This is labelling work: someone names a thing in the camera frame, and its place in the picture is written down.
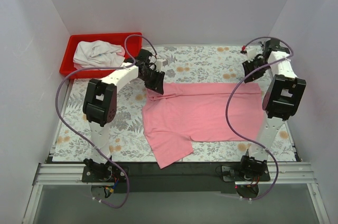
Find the pink t shirt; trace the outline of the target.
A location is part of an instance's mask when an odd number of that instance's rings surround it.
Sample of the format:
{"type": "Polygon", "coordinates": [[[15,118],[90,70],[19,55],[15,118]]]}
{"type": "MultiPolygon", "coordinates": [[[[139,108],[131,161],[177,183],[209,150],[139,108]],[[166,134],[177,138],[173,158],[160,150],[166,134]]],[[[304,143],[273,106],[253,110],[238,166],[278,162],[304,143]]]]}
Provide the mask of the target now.
{"type": "Polygon", "coordinates": [[[193,142],[255,139],[263,120],[256,83],[166,83],[164,94],[147,91],[142,108],[144,135],[159,168],[193,153],[193,142]]]}

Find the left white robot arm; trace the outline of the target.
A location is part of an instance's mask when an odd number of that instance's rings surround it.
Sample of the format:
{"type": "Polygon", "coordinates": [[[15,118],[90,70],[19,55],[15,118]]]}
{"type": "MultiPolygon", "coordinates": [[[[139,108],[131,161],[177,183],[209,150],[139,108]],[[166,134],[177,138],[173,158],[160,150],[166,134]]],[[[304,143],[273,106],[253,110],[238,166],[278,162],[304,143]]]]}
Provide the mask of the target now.
{"type": "Polygon", "coordinates": [[[91,79],[87,86],[83,104],[91,131],[90,141],[95,145],[89,157],[99,163],[94,169],[94,175],[99,181],[106,182],[112,177],[112,168],[105,164],[111,157],[109,150],[109,124],[117,112],[117,94],[124,86],[134,79],[143,80],[147,89],[163,94],[165,72],[162,67],[166,60],[156,59],[151,62],[151,52],[141,49],[138,56],[126,59],[121,69],[101,79],[91,79]]]}

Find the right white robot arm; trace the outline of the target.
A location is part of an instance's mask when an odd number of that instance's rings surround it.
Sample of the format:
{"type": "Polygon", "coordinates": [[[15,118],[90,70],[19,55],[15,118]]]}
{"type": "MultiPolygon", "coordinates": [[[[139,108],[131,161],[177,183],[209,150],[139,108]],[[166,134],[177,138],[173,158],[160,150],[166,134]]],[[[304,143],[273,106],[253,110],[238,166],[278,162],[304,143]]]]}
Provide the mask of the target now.
{"type": "Polygon", "coordinates": [[[260,162],[268,160],[267,150],[285,121],[296,114],[306,87],[306,81],[293,71],[291,47],[278,38],[266,37],[266,40],[262,44],[261,54],[248,49],[247,45],[241,50],[247,56],[247,60],[242,63],[245,83],[261,78],[267,70],[271,71],[271,83],[262,101],[262,126],[256,143],[248,150],[250,158],[260,162]]]}

